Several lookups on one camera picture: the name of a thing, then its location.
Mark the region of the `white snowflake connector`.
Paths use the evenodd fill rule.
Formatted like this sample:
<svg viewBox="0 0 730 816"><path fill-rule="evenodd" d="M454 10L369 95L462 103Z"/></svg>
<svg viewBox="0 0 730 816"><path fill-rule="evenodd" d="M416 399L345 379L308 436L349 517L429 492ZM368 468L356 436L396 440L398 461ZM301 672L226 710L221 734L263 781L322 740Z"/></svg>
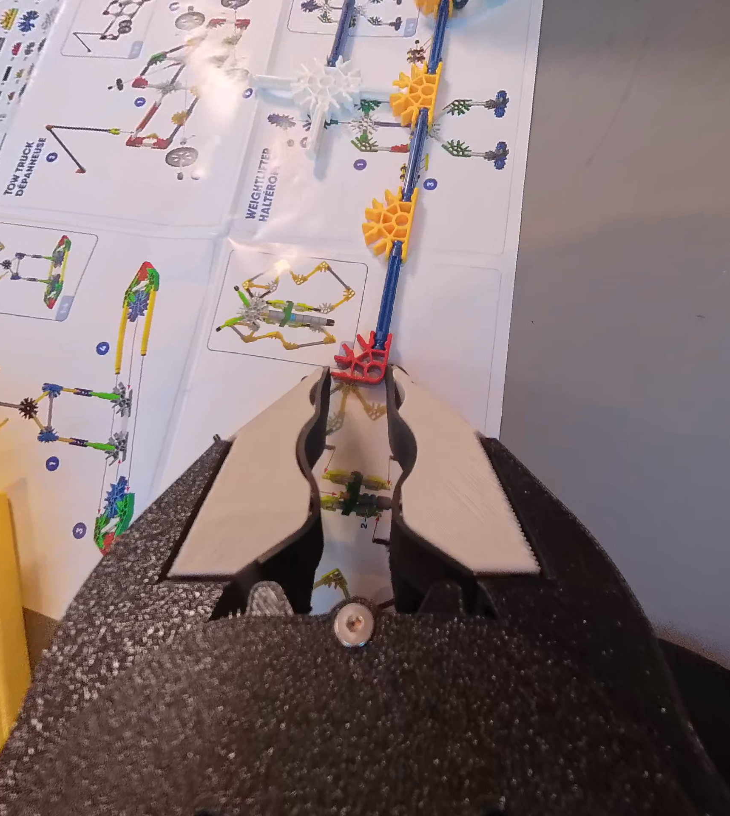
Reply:
<svg viewBox="0 0 730 816"><path fill-rule="evenodd" d="M351 112L361 101L361 73L349 60L329 66L315 59L290 83L293 100L312 122Z"/></svg>

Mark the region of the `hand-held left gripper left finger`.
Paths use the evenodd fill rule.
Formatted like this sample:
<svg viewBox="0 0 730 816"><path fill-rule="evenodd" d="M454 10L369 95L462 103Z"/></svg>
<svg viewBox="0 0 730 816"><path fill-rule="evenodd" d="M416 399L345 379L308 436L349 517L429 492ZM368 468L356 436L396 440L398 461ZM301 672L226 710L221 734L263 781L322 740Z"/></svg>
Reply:
<svg viewBox="0 0 730 816"><path fill-rule="evenodd" d="M227 585L218 609L247 610L260 581L278 584L297 614L311 611L323 551L312 469L325 449L329 368L319 368L219 445L164 578Z"/></svg>

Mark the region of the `white printed instruction sheet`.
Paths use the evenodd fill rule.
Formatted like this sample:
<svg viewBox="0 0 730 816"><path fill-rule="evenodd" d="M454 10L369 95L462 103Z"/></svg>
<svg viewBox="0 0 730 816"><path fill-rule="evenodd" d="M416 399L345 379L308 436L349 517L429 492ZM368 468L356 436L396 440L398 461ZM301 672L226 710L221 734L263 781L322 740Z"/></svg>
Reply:
<svg viewBox="0 0 730 816"><path fill-rule="evenodd" d="M0 2L0 490L23 604L62 616L210 443L375 331L365 209L404 181L390 105L292 93L344 2ZM390 360L498 435L543 2L454 2ZM356 2L361 91L427 64L435 19Z"/></svg>

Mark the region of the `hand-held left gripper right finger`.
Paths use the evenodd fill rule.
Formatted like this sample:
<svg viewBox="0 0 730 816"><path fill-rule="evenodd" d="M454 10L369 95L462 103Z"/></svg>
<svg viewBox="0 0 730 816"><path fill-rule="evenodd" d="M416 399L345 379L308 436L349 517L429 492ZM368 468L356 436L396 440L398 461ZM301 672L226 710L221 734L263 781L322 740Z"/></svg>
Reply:
<svg viewBox="0 0 730 816"><path fill-rule="evenodd" d="M400 367L390 366L384 382L389 444L401 468L389 541L397 611L423 610L440 584L453 586L469 610L481 609L483 582L538 576L485 438Z"/></svg>

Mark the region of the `blue plastic rod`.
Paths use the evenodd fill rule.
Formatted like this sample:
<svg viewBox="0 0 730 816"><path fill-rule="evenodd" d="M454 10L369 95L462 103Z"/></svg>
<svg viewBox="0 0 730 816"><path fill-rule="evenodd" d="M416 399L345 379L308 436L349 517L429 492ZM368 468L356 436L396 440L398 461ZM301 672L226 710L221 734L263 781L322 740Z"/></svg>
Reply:
<svg viewBox="0 0 730 816"><path fill-rule="evenodd" d="M398 280L402 266L403 244L400 240L392 243L389 254L389 262L386 278L383 284L383 292L380 301L380 310L375 328L374 348L384 351L387 347L387 340L390 334L390 324L392 319L393 305L398 289Z"/></svg>
<svg viewBox="0 0 730 816"><path fill-rule="evenodd" d="M427 74L435 75L441 65L442 51L446 37L446 29L450 18L452 17L454 2L449 1L449 9L444 3L441 4L439 15L435 19L432 43L429 51L429 58L427 61Z"/></svg>
<svg viewBox="0 0 730 816"><path fill-rule="evenodd" d="M327 57L327 67L329 68L336 67L339 59L344 55L355 7L356 2L353 0L344 1L342 5L333 45Z"/></svg>
<svg viewBox="0 0 730 816"><path fill-rule="evenodd" d="M421 108L413 126L410 152L407 162L407 169L401 187L401 200L411 201L415 189L417 188L422 159L425 155L425 141L429 133L429 109Z"/></svg>

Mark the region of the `red corner connector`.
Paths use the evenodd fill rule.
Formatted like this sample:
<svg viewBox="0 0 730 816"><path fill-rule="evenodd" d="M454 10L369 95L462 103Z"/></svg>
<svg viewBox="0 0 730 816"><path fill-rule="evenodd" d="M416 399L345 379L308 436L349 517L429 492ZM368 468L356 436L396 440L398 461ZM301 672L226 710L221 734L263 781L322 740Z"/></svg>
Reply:
<svg viewBox="0 0 730 816"><path fill-rule="evenodd" d="M342 353L334 357L337 367L330 372L330 375L336 380L347 383L377 384L382 382L388 365L392 334L388 333L383 337L382 345L379 342L380 338L376 332L372 331L368 340L360 334L357 335L356 343L359 351L347 343L342 343Z"/></svg>

